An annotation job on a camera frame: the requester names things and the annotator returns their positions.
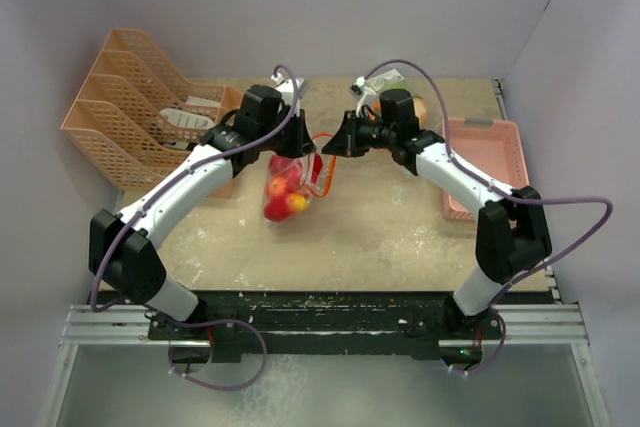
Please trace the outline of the zip bag of red apples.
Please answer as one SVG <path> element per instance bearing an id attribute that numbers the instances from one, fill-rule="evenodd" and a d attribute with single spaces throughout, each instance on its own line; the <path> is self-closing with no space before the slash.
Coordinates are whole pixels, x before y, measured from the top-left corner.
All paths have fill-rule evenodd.
<path id="1" fill-rule="evenodd" d="M 320 151 L 295 159 L 273 154 L 264 187 L 263 217 L 281 223 L 304 212 L 313 199 L 326 197 L 335 167 L 336 157 Z"/>

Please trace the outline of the pink perforated plastic basket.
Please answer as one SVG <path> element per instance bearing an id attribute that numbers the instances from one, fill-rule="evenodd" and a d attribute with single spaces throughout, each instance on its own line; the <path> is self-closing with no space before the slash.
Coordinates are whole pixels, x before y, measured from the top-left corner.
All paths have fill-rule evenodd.
<path id="1" fill-rule="evenodd" d="M 530 184 L 520 132 L 513 121 L 450 117 L 456 154 L 497 181 L 515 188 Z"/>

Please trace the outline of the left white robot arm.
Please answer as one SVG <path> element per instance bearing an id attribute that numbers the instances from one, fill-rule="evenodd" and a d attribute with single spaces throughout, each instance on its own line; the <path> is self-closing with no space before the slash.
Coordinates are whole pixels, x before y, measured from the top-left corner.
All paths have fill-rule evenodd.
<path id="1" fill-rule="evenodd" d="M 207 130 L 173 172 L 137 202 L 112 214 L 98 212 L 90 222 L 88 267 L 95 280 L 93 311 L 106 282 L 136 305 L 170 317 L 184 339 L 202 334 L 209 321 L 206 302 L 167 272 L 158 250 L 176 225 L 210 193 L 233 180 L 261 153 L 300 158 L 315 147 L 299 100 L 306 86 L 292 79 L 277 87 L 253 85 L 241 105 Z"/>

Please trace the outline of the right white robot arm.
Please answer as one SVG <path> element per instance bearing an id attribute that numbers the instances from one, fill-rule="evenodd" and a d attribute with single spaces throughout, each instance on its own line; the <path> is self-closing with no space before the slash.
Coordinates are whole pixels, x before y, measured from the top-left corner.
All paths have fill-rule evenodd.
<path id="1" fill-rule="evenodd" d="M 426 179 L 458 201 L 476 221 L 476 267 L 444 303 L 446 330 L 467 338 L 480 326 L 496 296 L 519 273 L 529 272 L 552 252 L 539 193 L 501 183 L 421 128 L 412 95 L 390 89 L 379 96 L 379 113 L 348 110 L 326 155 L 355 158 L 384 149 L 413 175 Z"/>

